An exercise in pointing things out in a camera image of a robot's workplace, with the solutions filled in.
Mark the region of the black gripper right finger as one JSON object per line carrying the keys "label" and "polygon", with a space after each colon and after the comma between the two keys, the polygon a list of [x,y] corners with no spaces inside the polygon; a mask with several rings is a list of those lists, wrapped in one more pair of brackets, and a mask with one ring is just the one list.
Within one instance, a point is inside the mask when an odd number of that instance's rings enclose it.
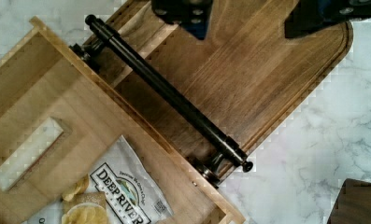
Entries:
{"label": "black gripper right finger", "polygon": [[300,38],[342,22],[370,18],[371,0],[299,0],[284,22],[284,35]]}

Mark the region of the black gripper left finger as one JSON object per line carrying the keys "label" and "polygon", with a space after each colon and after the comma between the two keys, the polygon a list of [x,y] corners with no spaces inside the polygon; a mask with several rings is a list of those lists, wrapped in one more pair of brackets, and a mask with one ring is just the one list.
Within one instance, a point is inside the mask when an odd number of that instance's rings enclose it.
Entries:
{"label": "black gripper left finger", "polygon": [[178,24],[198,40],[204,40],[213,0],[150,0],[154,14],[167,24]]}

